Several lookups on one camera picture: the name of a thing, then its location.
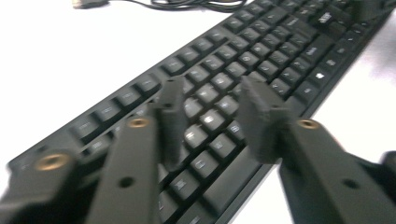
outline white surface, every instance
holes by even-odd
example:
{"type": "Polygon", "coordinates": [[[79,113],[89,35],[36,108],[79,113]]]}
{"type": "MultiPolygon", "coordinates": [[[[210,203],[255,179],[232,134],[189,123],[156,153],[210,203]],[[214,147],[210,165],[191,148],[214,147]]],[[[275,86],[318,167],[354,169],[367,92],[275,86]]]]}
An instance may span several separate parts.
{"type": "MultiPolygon", "coordinates": [[[[9,160],[227,16],[127,2],[74,10],[69,1],[2,1],[0,192],[9,160]]],[[[315,115],[348,151],[371,161],[396,150],[395,25],[315,115]]],[[[286,211],[273,172],[234,223],[291,223],[286,211]]]]}

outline white table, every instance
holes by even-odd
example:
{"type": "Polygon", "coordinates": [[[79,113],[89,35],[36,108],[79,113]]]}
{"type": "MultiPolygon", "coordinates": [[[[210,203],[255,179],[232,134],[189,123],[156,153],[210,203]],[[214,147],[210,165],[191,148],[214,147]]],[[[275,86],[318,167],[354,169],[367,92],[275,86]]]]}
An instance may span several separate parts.
{"type": "MultiPolygon", "coordinates": [[[[0,192],[8,161],[229,14],[163,12],[127,2],[74,10],[70,1],[0,7],[0,192]]],[[[396,149],[396,15],[314,119],[370,161],[396,149]]],[[[291,223],[272,172],[233,223],[291,223]]]]}

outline keyboard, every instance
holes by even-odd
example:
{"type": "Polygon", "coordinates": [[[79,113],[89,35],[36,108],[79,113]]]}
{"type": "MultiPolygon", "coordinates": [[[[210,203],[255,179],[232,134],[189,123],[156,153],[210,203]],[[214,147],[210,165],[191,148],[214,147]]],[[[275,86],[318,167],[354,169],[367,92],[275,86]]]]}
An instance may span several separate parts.
{"type": "Polygon", "coordinates": [[[249,157],[233,120],[240,77],[267,82],[296,114],[310,117],[387,17],[353,23],[347,12],[348,1],[254,1],[9,166],[21,169],[26,157],[48,148],[75,148],[86,167],[77,196],[89,200],[124,118],[145,114],[165,80],[185,76],[184,160],[175,172],[159,164],[160,217],[163,223],[227,223],[271,168],[249,157]]]}

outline black cable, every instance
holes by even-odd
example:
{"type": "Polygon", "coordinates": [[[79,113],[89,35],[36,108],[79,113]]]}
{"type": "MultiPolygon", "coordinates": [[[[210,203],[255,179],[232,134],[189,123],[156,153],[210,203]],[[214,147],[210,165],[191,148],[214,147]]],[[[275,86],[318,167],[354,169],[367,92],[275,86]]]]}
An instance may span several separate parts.
{"type": "MultiPolygon", "coordinates": [[[[73,6],[75,8],[100,7],[108,1],[113,0],[73,0],[73,6]]],[[[247,0],[150,0],[150,4],[145,4],[137,0],[121,1],[137,3],[156,10],[185,11],[203,7],[217,12],[234,12],[247,2],[247,0]]]]}

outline space bar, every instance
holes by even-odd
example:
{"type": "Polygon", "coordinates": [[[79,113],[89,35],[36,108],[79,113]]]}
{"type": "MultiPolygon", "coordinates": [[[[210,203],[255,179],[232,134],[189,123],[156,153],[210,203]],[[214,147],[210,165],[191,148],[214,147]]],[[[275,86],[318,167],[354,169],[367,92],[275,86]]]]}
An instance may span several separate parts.
{"type": "Polygon", "coordinates": [[[260,164],[256,162],[248,148],[233,160],[220,177],[204,193],[204,201],[219,216],[246,185],[260,164]]]}

